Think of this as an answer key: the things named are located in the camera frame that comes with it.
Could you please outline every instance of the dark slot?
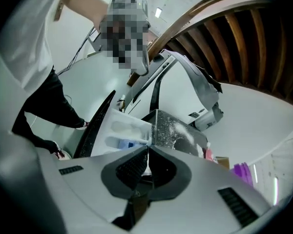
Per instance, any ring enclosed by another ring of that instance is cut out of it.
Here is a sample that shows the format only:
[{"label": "dark slot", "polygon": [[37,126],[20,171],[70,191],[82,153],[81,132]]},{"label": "dark slot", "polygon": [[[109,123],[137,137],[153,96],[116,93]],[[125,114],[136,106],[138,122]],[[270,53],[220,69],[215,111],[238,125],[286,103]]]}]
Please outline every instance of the dark slot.
[{"label": "dark slot", "polygon": [[63,169],[59,169],[59,172],[61,175],[65,175],[65,174],[71,174],[77,171],[82,170],[83,168],[81,166],[72,166],[72,167],[67,167],[67,168],[63,168]]},{"label": "dark slot", "polygon": [[218,190],[218,193],[228,205],[231,212],[239,221],[242,227],[245,227],[258,219],[256,213],[232,188]]}]

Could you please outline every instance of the blue object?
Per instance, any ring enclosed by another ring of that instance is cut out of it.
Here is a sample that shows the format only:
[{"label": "blue object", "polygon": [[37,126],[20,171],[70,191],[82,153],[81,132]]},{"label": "blue object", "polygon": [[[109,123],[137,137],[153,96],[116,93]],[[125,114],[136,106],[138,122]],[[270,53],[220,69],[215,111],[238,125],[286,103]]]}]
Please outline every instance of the blue object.
[{"label": "blue object", "polygon": [[126,150],[133,146],[145,146],[145,144],[141,144],[139,142],[136,142],[130,139],[121,139],[118,144],[118,148],[122,150]]}]

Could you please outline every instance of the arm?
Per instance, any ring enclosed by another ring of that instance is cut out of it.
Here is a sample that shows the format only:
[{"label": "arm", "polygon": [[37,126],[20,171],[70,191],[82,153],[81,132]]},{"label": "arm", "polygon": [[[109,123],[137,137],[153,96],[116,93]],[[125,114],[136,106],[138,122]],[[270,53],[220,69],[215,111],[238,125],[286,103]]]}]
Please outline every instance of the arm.
[{"label": "arm", "polygon": [[107,3],[103,0],[62,0],[72,11],[88,18],[99,31],[101,20],[107,11]]}]

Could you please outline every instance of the ceiling light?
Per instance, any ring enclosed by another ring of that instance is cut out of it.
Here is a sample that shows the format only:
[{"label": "ceiling light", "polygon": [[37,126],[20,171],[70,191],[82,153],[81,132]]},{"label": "ceiling light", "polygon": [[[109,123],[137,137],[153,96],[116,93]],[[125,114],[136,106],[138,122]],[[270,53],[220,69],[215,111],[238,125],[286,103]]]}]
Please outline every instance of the ceiling light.
[{"label": "ceiling light", "polygon": [[258,180],[257,180],[257,172],[256,172],[256,166],[253,165],[253,168],[254,168],[254,173],[255,173],[255,181],[256,181],[256,183],[258,183]]},{"label": "ceiling light", "polygon": [[273,205],[278,203],[278,178],[274,177],[274,197],[273,197]]},{"label": "ceiling light", "polygon": [[156,9],[156,12],[155,12],[155,17],[159,18],[161,12],[162,12],[162,10],[161,10],[160,8],[157,8],[157,9]]}]

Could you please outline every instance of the black pants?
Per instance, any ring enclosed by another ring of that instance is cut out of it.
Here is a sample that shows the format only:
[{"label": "black pants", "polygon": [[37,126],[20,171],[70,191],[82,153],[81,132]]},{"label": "black pants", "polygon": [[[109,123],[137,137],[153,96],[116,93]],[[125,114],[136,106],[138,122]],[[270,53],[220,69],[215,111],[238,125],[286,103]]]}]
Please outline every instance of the black pants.
[{"label": "black pants", "polygon": [[57,146],[50,140],[44,140],[30,129],[24,112],[32,113],[40,118],[71,128],[79,128],[84,125],[84,119],[80,118],[68,103],[63,94],[63,85],[52,69],[48,78],[35,91],[23,105],[12,129],[12,132],[30,140],[36,147],[57,151]]}]

